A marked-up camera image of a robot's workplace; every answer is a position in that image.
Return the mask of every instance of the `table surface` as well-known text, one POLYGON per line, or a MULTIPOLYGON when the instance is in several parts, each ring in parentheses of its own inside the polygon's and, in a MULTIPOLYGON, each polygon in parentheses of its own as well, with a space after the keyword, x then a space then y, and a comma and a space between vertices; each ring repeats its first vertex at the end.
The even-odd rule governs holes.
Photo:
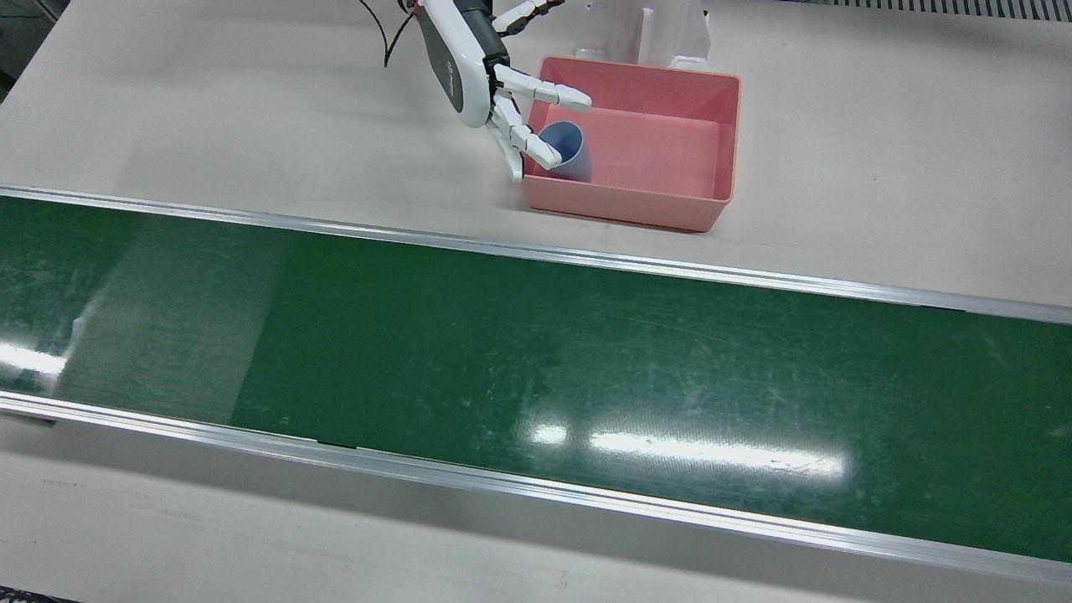
MULTIPOLYGON (((568 54, 580 4, 516 63, 568 54)), ((1067 24, 710 4, 744 88, 704 235, 526 209, 417 30, 385 72, 343 0, 74 3, 0 105, 0 181, 1072 306, 1067 24)))
POLYGON ((0 417, 0 516, 18 518, 0 524, 5 584, 77 601, 1049 603, 1072 592, 866 556, 787 555, 572 505, 384 487, 75 422, 42 429, 0 417), (400 504, 406 496, 419 503, 400 504))

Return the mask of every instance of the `pink plastic container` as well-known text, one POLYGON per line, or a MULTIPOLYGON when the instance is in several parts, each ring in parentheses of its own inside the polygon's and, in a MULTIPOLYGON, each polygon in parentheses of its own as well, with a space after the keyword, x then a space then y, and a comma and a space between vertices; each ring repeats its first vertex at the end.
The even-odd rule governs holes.
POLYGON ((539 132, 574 121, 592 181, 552 178, 531 159, 521 182, 535 209, 708 232, 733 194, 741 80, 733 75, 548 57, 540 78, 592 97, 592 111, 534 102, 539 132))

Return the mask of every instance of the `white bracket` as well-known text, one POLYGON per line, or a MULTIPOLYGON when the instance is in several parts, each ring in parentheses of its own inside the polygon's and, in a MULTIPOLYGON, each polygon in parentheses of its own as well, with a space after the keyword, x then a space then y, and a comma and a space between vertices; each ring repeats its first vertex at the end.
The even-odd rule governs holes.
POLYGON ((592 0, 574 55, 705 70, 710 16, 700 0, 592 0))

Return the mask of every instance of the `blue cup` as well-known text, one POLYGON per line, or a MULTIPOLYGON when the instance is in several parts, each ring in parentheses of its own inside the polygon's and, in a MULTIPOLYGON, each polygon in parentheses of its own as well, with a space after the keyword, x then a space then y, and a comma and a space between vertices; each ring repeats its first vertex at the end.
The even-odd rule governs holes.
POLYGON ((592 156, 581 127, 572 121, 555 121, 540 131, 539 137, 562 155, 562 165, 551 175, 564 180, 592 181, 592 156))

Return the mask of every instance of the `conveyor belt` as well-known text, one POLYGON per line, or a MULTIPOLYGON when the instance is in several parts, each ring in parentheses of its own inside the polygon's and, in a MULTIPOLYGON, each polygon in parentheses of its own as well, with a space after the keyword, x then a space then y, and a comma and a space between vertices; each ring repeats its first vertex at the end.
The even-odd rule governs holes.
POLYGON ((1069 0, 793 0, 813 4, 833 4, 952 15, 976 15, 1014 19, 1072 21, 1069 0))
POLYGON ((1072 561, 1072 326, 0 197, 0 389, 1072 561))

